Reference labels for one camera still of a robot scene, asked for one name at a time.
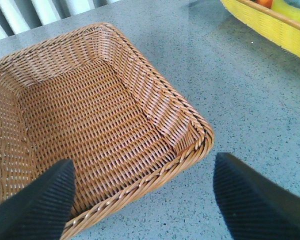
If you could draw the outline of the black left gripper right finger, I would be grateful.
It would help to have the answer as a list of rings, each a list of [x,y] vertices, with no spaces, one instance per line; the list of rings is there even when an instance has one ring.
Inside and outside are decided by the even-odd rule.
[[[235,240],[300,240],[300,197],[239,158],[219,152],[213,192]]]

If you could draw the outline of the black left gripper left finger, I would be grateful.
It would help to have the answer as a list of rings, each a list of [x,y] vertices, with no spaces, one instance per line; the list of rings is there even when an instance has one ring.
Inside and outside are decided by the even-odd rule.
[[[75,192],[73,162],[59,160],[0,204],[0,240],[59,240]]]

